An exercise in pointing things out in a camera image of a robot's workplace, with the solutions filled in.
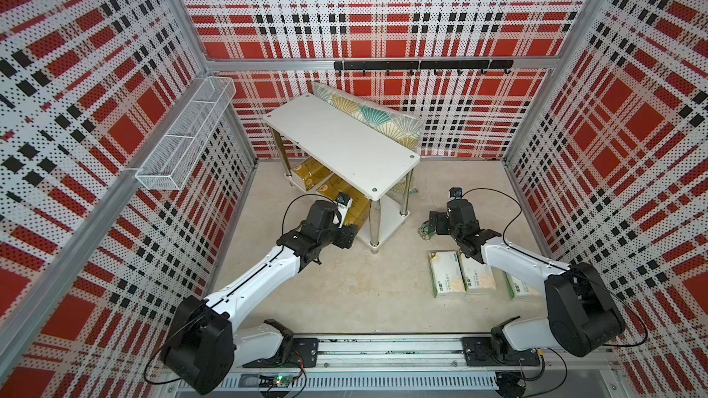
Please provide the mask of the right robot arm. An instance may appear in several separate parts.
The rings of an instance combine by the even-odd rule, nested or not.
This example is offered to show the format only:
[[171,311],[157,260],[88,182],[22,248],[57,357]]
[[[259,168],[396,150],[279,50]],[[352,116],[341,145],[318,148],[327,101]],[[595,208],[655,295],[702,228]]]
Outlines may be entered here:
[[431,211],[423,230],[451,237],[464,257],[505,272],[544,298],[544,317],[511,318],[492,328],[497,359],[543,348],[584,357],[624,333],[621,308],[593,265],[569,265],[512,245],[501,232],[482,228],[468,200],[453,197],[445,210]]

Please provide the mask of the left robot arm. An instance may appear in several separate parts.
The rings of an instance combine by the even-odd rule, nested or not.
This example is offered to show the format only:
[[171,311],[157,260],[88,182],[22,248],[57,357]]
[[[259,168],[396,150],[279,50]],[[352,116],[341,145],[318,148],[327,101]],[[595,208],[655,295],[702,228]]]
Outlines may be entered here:
[[345,222],[350,196],[320,197],[297,228],[284,231],[276,245],[235,281],[205,298],[183,298],[155,356],[177,379],[201,395],[214,391],[234,366],[291,368],[305,379],[314,359],[299,348],[293,331],[276,320],[242,329],[247,316],[272,292],[320,261],[329,245],[351,247],[359,228]]

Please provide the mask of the gold tissue pack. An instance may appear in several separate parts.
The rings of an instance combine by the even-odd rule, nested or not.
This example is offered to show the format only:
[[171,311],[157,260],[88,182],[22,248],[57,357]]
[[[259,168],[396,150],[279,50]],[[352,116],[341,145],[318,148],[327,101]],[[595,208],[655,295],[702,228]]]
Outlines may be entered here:
[[292,183],[306,192],[318,188],[330,175],[330,169],[315,158],[306,158],[291,169]]
[[340,193],[344,193],[350,198],[353,197],[353,189],[350,184],[335,174],[331,175],[320,185],[317,193],[333,201],[337,200]]
[[352,199],[352,205],[348,209],[344,224],[346,226],[356,226],[361,230],[370,217],[371,201],[365,197],[355,197]]

